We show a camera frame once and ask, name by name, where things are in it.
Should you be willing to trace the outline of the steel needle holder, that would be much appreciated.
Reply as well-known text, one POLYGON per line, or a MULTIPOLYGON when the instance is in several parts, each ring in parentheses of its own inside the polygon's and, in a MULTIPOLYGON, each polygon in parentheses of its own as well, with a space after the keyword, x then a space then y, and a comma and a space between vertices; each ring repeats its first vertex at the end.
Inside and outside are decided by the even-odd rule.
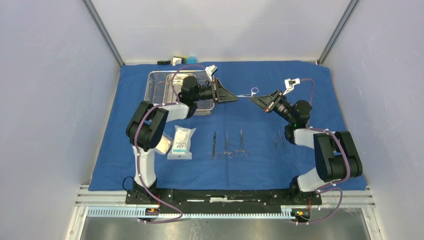
POLYGON ((253 87, 249 93, 245 94, 238 94, 236 95, 238 98, 251 98, 254 95, 256 95, 259 92, 259 89, 257 87, 253 87))

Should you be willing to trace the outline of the blue surgical wrap cloth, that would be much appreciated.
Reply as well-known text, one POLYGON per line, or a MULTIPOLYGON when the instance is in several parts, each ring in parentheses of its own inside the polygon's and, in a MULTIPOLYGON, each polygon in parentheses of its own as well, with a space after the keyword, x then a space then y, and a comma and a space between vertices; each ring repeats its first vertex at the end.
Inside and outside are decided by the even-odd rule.
MULTIPOLYGON (((311 101, 310 125, 331 131, 346 129, 336 97, 329 68, 303 61, 245 61, 217 62, 218 78, 230 92, 247 94, 253 87, 259 95, 284 90, 285 79, 302 79, 288 100, 311 101)), ((153 71, 173 71, 174 66, 157 64, 125 65, 120 69, 117 92, 107 123, 98 158, 92 173, 90 191, 120 191, 131 187, 135 176, 135 157, 126 129, 145 98, 148 76, 153 71)), ((248 98, 219 104, 209 115, 196 115, 175 120, 165 126, 165 133, 174 136, 175 125, 194 129, 191 147, 192 159, 168 160, 156 154, 154 169, 157 186, 181 190, 268 190, 285 189, 292 178, 315 166, 315 154, 310 148, 285 142, 284 153, 278 130, 287 122, 276 113, 265 113, 248 98), (224 157, 226 133, 229 149, 234 153, 240 147, 240 130, 244 147, 250 156, 224 157), (216 132, 218 159, 208 158, 216 132), (272 135, 276 134, 276 152, 272 135)))

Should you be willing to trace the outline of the steel toothed tissue forceps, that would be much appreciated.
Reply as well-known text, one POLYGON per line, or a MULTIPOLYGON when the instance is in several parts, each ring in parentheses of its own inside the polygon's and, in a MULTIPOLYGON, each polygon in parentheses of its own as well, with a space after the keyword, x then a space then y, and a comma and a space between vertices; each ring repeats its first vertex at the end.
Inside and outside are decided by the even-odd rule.
POLYGON ((288 153, 288 150, 287 150, 286 141, 285 141, 285 137, 284 137, 283 131, 279 129, 278 130, 278 134, 279 134, 279 138, 281 140, 282 149, 283 149, 284 153, 287 154, 288 153))

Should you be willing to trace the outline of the steel ring-handled forceps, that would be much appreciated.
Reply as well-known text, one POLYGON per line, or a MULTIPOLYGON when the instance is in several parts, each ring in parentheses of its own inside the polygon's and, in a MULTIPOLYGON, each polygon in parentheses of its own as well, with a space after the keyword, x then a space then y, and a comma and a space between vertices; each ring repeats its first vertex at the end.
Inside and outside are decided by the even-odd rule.
POLYGON ((224 152, 220 155, 221 158, 228 157, 232 159, 234 157, 234 153, 230 151, 230 143, 229 143, 229 135, 225 134, 225 148, 224 152))

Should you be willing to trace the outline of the steel surgical scissors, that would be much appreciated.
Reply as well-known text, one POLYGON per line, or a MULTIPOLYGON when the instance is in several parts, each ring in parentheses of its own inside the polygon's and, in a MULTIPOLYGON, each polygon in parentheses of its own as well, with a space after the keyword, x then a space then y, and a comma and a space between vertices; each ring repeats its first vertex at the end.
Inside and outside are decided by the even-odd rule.
POLYGON ((212 149, 207 154, 209 159, 218 159, 219 158, 219 154, 216 152, 216 141, 217 141, 217 135, 216 135, 216 132, 214 132, 213 139, 212 139, 212 149))

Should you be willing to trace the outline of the steel hemostat forceps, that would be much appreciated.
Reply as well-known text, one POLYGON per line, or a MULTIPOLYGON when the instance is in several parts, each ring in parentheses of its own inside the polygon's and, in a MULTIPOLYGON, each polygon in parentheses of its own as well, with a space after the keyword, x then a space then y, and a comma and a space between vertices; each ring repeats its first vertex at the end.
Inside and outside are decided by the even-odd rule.
POLYGON ((243 130, 242 129, 240 130, 240 139, 239 140, 240 140, 239 141, 239 149, 234 151, 234 156, 235 157, 244 156, 246 158, 249 157, 250 153, 249 153, 249 151, 247 151, 245 149, 245 146, 244 146, 244 137, 243 137, 243 130))

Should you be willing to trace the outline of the white sterile packet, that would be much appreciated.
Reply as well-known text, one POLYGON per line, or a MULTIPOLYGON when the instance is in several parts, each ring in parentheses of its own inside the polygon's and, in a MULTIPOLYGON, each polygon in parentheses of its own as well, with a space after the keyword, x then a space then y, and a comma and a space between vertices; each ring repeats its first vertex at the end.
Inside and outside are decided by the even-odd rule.
POLYGON ((175 125, 175 134, 170 152, 167 154, 168 160, 191 160, 193 157, 191 148, 191 138, 196 128, 185 128, 175 125))

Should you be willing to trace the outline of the metal mesh tray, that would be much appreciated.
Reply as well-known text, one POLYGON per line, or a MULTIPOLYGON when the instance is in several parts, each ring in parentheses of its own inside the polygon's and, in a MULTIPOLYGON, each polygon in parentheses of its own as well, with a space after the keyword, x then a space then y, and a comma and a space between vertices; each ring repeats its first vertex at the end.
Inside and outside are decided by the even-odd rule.
POLYGON ((157 70, 152 71, 148 75, 147 85, 144 100, 152 104, 163 104, 164 90, 166 85, 166 78, 168 75, 173 74, 173 77, 178 73, 194 74, 199 86, 209 85, 210 78, 205 70, 187 70, 183 69, 179 72, 175 70, 157 70))

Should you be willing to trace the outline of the beige gauze packet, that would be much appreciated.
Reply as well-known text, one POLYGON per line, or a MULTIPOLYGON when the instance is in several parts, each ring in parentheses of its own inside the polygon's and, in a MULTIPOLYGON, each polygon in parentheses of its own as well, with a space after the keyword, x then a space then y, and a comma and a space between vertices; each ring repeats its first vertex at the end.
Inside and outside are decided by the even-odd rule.
POLYGON ((173 138, 167 133, 163 133, 158 145, 155 147, 156 153, 160 155, 166 155, 173 145, 173 138))

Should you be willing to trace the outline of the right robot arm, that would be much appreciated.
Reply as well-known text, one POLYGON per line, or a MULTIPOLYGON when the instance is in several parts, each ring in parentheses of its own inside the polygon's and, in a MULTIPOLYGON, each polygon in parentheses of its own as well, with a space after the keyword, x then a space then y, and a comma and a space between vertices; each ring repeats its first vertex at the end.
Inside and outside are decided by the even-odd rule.
POLYGON ((264 112, 275 112, 287 125, 285 139, 293 145, 314 151, 315 167, 292 179, 289 199, 302 204, 309 192, 321 193, 325 188, 344 183, 363 174, 363 165, 349 131, 330 131, 308 125, 312 106, 306 100, 294 104, 280 90, 269 95, 251 96, 250 100, 264 112))

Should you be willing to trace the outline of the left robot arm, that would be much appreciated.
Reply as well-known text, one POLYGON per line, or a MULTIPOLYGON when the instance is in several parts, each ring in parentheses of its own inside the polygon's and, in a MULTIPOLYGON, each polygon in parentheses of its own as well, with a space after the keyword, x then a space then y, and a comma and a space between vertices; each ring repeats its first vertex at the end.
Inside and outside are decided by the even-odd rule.
POLYGON ((155 149, 162 140, 166 123, 191 118, 198 101, 212 100, 215 104, 237 101, 237 96, 224 88, 219 79, 209 82, 209 85, 201 85, 195 76, 189 75, 183 79, 176 101, 162 104, 142 101, 131 118, 126 135, 135 157, 133 189, 145 204, 157 198, 155 149))

